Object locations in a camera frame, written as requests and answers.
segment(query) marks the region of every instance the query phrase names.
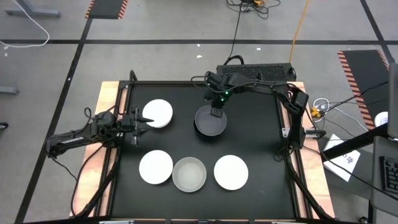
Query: black bowl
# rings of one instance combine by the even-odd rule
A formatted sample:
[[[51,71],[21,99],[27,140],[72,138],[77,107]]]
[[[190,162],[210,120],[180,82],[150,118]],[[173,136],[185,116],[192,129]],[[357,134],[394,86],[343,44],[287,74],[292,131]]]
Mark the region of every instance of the black bowl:
[[[194,126],[195,130],[206,137],[215,137],[220,135],[226,127],[226,115],[223,113],[222,117],[217,118],[210,114],[211,106],[206,105],[199,108],[195,115]]]

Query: keyboard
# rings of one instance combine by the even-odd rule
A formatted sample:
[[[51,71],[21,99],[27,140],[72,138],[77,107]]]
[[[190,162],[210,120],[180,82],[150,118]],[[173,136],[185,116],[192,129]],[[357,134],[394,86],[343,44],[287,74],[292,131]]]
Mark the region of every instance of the keyboard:
[[[383,190],[398,194],[398,159],[381,156],[380,165]]]

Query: yellow cable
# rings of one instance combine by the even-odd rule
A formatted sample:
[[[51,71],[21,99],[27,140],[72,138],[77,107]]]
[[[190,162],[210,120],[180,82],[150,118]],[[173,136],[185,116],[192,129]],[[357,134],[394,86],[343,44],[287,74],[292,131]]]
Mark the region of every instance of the yellow cable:
[[[293,56],[294,43],[296,43],[296,38],[297,38],[297,35],[299,34],[299,30],[300,30],[300,28],[301,28],[301,23],[302,23],[303,20],[304,20],[305,13],[307,12],[307,7],[308,7],[309,1],[310,1],[310,0],[307,0],[307,2],[305,2],[303,14],[301,15],[301,19],[300,19],[300,22],[298,23],[298,27],[297,27],[296,33],[294,34],[293,43],[292,43],[292,48],[290,49],[289,63],[292,63],[292,56]]]

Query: black cable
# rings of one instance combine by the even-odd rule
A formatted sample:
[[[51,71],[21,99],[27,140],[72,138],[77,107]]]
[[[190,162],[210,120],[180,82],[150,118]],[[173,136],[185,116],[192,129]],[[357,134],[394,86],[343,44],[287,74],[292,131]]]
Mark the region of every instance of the black cable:
[[[283,154],[282,154],[282,156],[279,155],[280,152],[283,152],[284,149],[287,149],[287,148],[289,148],[289,147],[290,147],[290,146],[285,146],[285,147],[280,148],[278,151],[276,151],[276,152],[274,153],[274,160],[275,160],[276,162],[282,162],[282,161],[286,160],[289,156],[291,156],[292,153],[294,152],[293,149],[292,149],[290,152],[288,152],[287,156],[285,156],[285,155],[283,155]]]
[[[332,122],[332,121],[326,119],[326,117],[323,117],[323,119],[325,119],[325,120],[329,121],[330,123],[332,123],[332,124],[334,124],[334,125],[340,127],[340,128],[343,129],[345,132],[347,132],[350,136],[355,137],[353,134],[351,134],[351,133],[350,133],[349,131],[347,131],[345,128],[341,127],[339,124],[336,124],[336,123],[334,123],[334,122]]]
[[[375,89],[375,88],[379,88],[380,86],[383,86],[383,85],[386,84],[386,83],[388,83],[388,82],[383,82],[383,83],[374,85],[374,86],[372,86],[372,87],[369,87],[369,88],[367,88],[366,90],[362,91],[360,94],[354,95],[354,96],[352,96],[352,97],[350,97],[350,98],[347,98],[347,99],[341,101],[340,103],[338,103],[338,104],[336,104],[336,105],[334,105],[334,106],[331,106],[331,107],[328,108],[326,111],[324,111],[324,113],[326,113],[326,112],[328,112],[328,111],[331,111],[332,109],[336,108],[337,106],[340,106],[340,105],[342,105],[342,104],[344,104],[344,103],[347,103],[348,101],[350,101],[350,100],[352,100],[352,99],[354,99],[354,98],[356,98],[356,97],[358,97],[358,96],[362,96],[363,94],[365,94],[365,93],[366,93],[367,91],[369,91],[369,90],[373,90],[373,89]]]
[[[81,166],[81,168],[80,168],[80,170],[79,170],[79,173],[78,173],[77,179],[76,179],[75,188],[73,189],[73,193],[72,193],[72,199],[70,200],[70,211],[71,211],[71,213],[72,213],[72,216],[76,216],[75,209],[73,208],[73,200],[75,199],[75,194],[76,194],[77,186],[78,186],[78,184],[79,184],[79,181],[78,181],[78,180],[80,179],[81,172],[83,171],[83,169],[84,169],[84,167],[86,166],[87,162],[88,162],[95,154],[97,154],[97,152],[100,151],[100,149],[102,148],[103,145],[104,145],[104,144],[102,144],[99,148],[97,148],[97,150],[94,151],[94,152],[86,159],[86,161],[83,163],[83,165]]]
[[[240,4],[240,7],[239,7],[238,21],[237,21],[237,23],[236,23],[234,40],[232,41],[231,53],[229,54],[227,60],[232,56],[232,52],[233,52],[233,50],[234,50],[235,40],[236,40],[236,34],[238,33],[239,20],[241,19],[242,4],[243,4],[243,2]]]
[[[340,102],[329,102],[329,103],[321,103],[321,104],[319,104],[318,106],[320,106],[320,105],[327,105],[327,104],[332,104],[332,103],[341,103],[342,101],[340,101]],[[366,105],[366,106],[368,106],[368,105],[373,105],[373,104],[376,104],[376,103],[382,103],[382,102],[388,102],[388,100],[377,100],[377,101],[375,101],[375,102],[372,102],[372,103],[360,103],[360,102],[345,102],[345,103],[350,103],[350,104],[355,104],[355,105]]]
[[[193,79],[194,78],[204,78],[205,76],[203,76],[203,75],[198,75],[198,76],[194,76],[194,77],[191,77],[191,82],[193,82]],[[194,87],[196,87],[196,88],[199,88],[199,89],[203,89],[202,87],[199,87],[199,86],[197,86],[196,84],[194,84],[194,83],[192,83],[192,85],[194,86]]]
[[[46,140],[44,140],[44,144],[46,144],[48,140],[53,139],[53,138],[58,138],[58,137],[69,137],[69,136],[74,136],[74,135],[76,135],[76,134],[80,134],[81,132],[83,132],[84,129],[88,126],[89,122],[93,119],[93,118],[91,117],[91,110],[90,110],[89,108],[85,108],[85,109],[84,109],[84,114],[85,114],[85,116],[86,116],[88,119],[87,119],[86,124],[84,125],[84,127],[82,127],[82,128],[80,129],[80,131],[75,132],[75,133],[64,134],[64,135],[57,135],[57,134],[55,134],[55,135],[53,135],[53,136],[51,136],[51,137],[48,137]]]
[[[349,174],[352,175],[355,179],[357,179],[357,180],[361,181],[362,183],[368,185],[369,187],[373,188],[374,190],[377,190],[378,192],[380,192],[380,193],[382,193],[382,194],[384,194],[384,195],[387,195],[388,197],[390,197],[390,198],[392,198],[392,199],[394,199],[394,200],[398,200],[397,197],[391,195],[391,194],[388,193],[388,192],[384,192],[384,191],[382,191],[381,189],[379,189],[379,188],[377,188],[377,187],[375,187],[375,186],[373,186],[373,185],[367,183],[365,180],[363,180],[363,179],[357,177],[356,175],[354,175],[354,174],[351,173],[350,171],[346,170],[344,167],[341,167],[341,166],[339,166],[338,164],[334,163],[333,161],[329,160],[329,159],[326,157],[325,153],[323,153],[323,151],[319,150],[319,152],[318,152],[317,150],[311,149],[311,148],[309,148],[309,147],[307,147],[307,146],[303,146],[303,147],[306,148],[306,149],[309,149],[309,150],[311,150],[311,151],[313,151],[313,152],[316,152],[317,154],[319,154],[320,156],[322,156],[323,158],[325,158],[326,161],[331,162],[333,165],[335,165],[335,166],[339,167],[340,169],[344,170],[345,172],[349,173]]]
[[[265,6],[265,1],[262,1],[262,5],[261,6],[257,6],[253,3],[253,1],[247,1],[247,0],[242,0],[241,4],[242,4],[242,8],[246,7],[245,10],[240,9],[239,11],[241,12],[256,12],[257,15],[261,18],[261,19],[268,19],[269,17],[269,9],[272,7],[276,7],[279,6],[281,4],[280,0],[275,0],[277,1],[277,4],[272,5],[272,6]],[[233,2],[233,0],[231,0],[232,3],[229,2],[229,0],[226,0],[226,6],[234,11],[234,12],[238,12],[237,10],[233,9],[232,6],[240,6],[241,4],[235,4]]]
[[[325,123],[326,123],[326,120],[325,120],[325,119],[323,119],[323,122],[322,122],[322,128],[321,128],[321,130],[323,130],[323,128],[325,128]]]
[[[51,158],[51,159],[52,159],[56,164],[58,164],[58,165],[62,166],[63,168],[65,168],[65,169],[68,171],[68,173],[75,179],[75,181],[77,181],[77,178],[75,177],[75,175],[73,175],[72,172],[70,172],[70,170],[69,170],[65,165],[63,165],[62,163],[58,162],[58,161],[55,160],[54,158]]]

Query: table leg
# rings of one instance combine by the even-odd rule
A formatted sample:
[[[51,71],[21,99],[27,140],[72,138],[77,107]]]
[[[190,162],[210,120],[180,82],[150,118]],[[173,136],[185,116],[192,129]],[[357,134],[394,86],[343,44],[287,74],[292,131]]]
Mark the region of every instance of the table leg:
[[[7,94],[18,94],[19,90],[16,87],[11,86],[0,86],[0,93],[7,93]]]
[[[33,7],[29,2],[26,0],[16,0],[28,13],[30,16],[49,16],[49,17],[60,17],[61,14],[58,10],[51,10],[51,9],[39,9]],[[24,11],[22,11],[18,6],[16,7],[10,7],[4,10],[7,14],[13,15],[21,15],[25,14]]]

